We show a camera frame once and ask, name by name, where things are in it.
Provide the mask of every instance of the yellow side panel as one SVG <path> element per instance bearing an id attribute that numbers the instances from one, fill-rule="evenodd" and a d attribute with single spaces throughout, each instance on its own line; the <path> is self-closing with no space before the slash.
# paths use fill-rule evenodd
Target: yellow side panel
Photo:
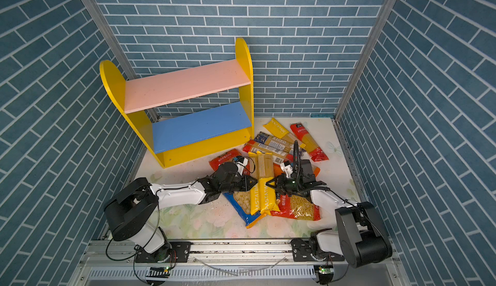
<path id="1" fill-rule="evenodd" d="M 236 39 L 236 60 L 251 81 L 251 84 L 239 87 L 239 101 L 251 121 L 250 136 L 254 139 L 253 66 L 251 64 L 250 50 L 243 38 Z"/>
<path id="2" fill-rule="evenodd" d="M 145 111 L 138 111 L 130 114 L 124 113 L 124 101 L 126 97 L 126 80 L 122 77 L 121 72 L 110 61 L 100 63 L 100 76 L 102 77 L 103 86 L 110 97 L 110 100 L 119 110 L 124 119 L 129 123 L 131 128 L 138 135 L 146 148 L 157 159 L 158 163 L 164 167 L 164 161 L 161 156 L 153 153 L 153 129 L 152 122 L 146 116 Z"/>
<path id="3" fill-rule="evenodd" d="M 208 140 L 202 140 L 187 146 L 159 153 L 159 158 L 164 160 L 164 167 L 191 161 L 211 153 L 217 153 L 246 143 L 250 139 L 251 128 L 245 128 Z"/>

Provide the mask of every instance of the pink shelf board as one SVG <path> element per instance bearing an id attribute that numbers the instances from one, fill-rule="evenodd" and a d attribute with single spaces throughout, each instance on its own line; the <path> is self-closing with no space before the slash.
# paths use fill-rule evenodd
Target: pink shelf board
<path id="1" fill-rule="evenodd" d="M 129 114 L 250 83 L 235 59 L 129 80 L 124 112 Z"/>

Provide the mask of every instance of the brick wall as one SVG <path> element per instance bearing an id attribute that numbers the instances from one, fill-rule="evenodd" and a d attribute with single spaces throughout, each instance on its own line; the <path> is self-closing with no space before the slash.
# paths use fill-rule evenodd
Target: brick wall
<path id="1" fill-rule="evenodd" d="M 397 0 L 342 119 L 412 284 L 496 284 L 495 4 Z"/>
<path id="2" fill-rule="evenodd" d="M 142 144 L 103 89 L 115 58 L 80 0 L 0 9 L 0 285 L 67 283 Z"/>
<path id="3" fill-rule="evenodd" d="M 97 0 L 140 76 L 251 51 L 256 116 L 330 116 L 383 0 Z M 238 101 L 214 93 L 158 108 L 181 115 Z"/>

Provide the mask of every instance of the shelf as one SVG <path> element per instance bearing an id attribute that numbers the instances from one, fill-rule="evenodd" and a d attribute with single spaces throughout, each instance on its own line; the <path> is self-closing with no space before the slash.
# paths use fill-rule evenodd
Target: shelf
<path id="1" fill-rule="evenodd" d="M 124 112 L 187 100 L 251 84 L 236 59 L 126 81 Z"/>
<path id="2" fill-rule="evenodd" d="M 241 103 L 231 103 L 153 123 L 153 150 L 163 153 L 250 127 Z"/>

